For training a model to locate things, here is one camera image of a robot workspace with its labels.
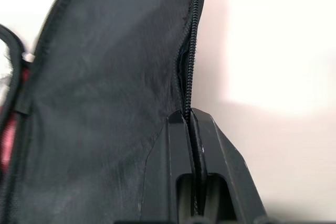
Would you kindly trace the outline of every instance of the white wall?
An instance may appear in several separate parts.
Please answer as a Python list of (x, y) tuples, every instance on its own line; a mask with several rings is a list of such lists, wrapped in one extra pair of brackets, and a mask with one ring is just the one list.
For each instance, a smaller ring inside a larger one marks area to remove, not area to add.
[[(0, 0), (28, 48), (53, 0)], [(336, 0), (205, 0), (193, 106), (245, 157), (269, 213), (336, 221)]]

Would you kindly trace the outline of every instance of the open bag flap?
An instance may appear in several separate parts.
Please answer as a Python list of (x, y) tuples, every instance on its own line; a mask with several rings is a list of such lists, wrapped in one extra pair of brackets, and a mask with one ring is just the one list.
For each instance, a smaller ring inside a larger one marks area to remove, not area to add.
[(139, 220), (146, 159), (166, 117), (183, 108), (174, 60), (191, 4), (55, 5), (25, 87), (31, 103), (16, 139), (24, 147), (13, 153), (19, 162), (7, 175), (12, 194), (2, 218), (17, 224)]

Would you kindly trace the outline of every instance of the red fabric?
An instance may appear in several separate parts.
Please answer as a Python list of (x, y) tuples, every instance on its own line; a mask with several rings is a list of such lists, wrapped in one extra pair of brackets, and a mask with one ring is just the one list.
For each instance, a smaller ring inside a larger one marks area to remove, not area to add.
[[(27, 77), (28, 77), (28, 70), (24, 69), (22, 74), (23, 81), (26, 81)], [(14, 114), (12, 114), (1, 136), (1, 169), (4, 172), (7, 170), (9, 159), (11, 158), (10, 154), (13, 148), (15, 130), (16, 130), (16, 121), (14, 118)]]

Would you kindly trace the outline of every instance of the black fabric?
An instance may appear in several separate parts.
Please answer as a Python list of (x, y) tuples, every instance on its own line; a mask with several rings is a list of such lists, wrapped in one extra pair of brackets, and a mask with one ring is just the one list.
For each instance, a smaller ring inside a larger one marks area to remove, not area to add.
[(71, 1), (31, 90), (17, 224), (139, 219), (146, 158), (181, 109), (173, 60), (190, 4)]

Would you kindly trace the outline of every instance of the zipper teeth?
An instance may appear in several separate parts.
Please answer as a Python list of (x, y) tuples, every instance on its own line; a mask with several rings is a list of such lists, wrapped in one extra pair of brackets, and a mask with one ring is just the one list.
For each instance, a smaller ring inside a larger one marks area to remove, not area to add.
[(22, 114), (27, 114), (31, 106), (31, 87), (34, 85), (34, 82), (38, 75), (38, 70), (43, 65), (44, 56), (48, 54), (48, 49), (53, 35), (55, 34), (59, 23), (61, 22), (65, 10), (70, 4), (71, 0), (54, 0), (49, 9), (49, 12), (44, 20), (42, 28), (39, 32), (38, 39), (35, 44), (35, 59), (31, 65), (31, 71), (25, 86), (20, 93), (17, 100), (16, 110)]
[(193, 74), (194, 74), (194, 63), (195, 63), (195, 53), (196, 53), (196, 39), (197, 39), (197, 29), (199, 20), (199, 9), (200, 0), (194, 0), (193, 2), (193, 13), (192, 13), (192, 28), (190, 35), (190, 49), (188, 58), (188, 74), (186, 82), (186, 95), (185, 95), (185, 109), (184, 117), (187, 124), (190, 123), (190, 113), (191, 113), (191, 97), (192, 97), (192, 86), (193, 86)]
[[(33, 46), (33, 51), (34, 51), (34, 55), (38, 55), (40, 54), (42, 51), (44, 51), (44, 49), (46, 49), (45, 46), (42, 45), (48, 45), (50, 42), (50, 35), (53, 33), (53, 31), (55, 30), (55, 27), (57, 27), (59, 20), (61, 20), (64, 10), (65, 8), (68, 6), (68, 4), (70, 3), (71, 0), (54, 0), (48, 13), (47, 16), (45, 18), (45, 20), (43, 21), (41, 30), (38, 33), (37, 39), (35, 40), (35, 44)], [(52, 20), (52, 18), (56, 18), (56, 22), (55, 20), (53, 20), (53, 25), (52, 27), (48, 27), (48, 25), (50, 25), (50, 21)]]
[(190, 26), (191, 26), (191, 22), (188, 21), (186, 26), (185, 26), (185, 29), (183, 31), (182, 39), (179, 43), (178, 50), (176, 52), (176, 57), (175, 57), (175, 60), (174, 60), (174, 66), (173, 66), (173, 72), (175, 73), (174, 74), (174, 83), (175, 83), (176, 91), (177, 91), (177, 94), (178, 94), (178, 102), (179, 102), (179, 105), (180, 105), (179, 108), (183, 108), (183, 105), (182, 105), (183, 98), (182, 98), (182, 94), (181, 94), (180, 81), (179, 81), (178, 74), (177, 74), (178, 73), (177, 69), (178, 69), (178, 66), (179, 66), (179, 61), (178, 60), (179, 60), (179, 57), (181, 55), (182, 46), (184, 45), (185, 40), (188, 36)]

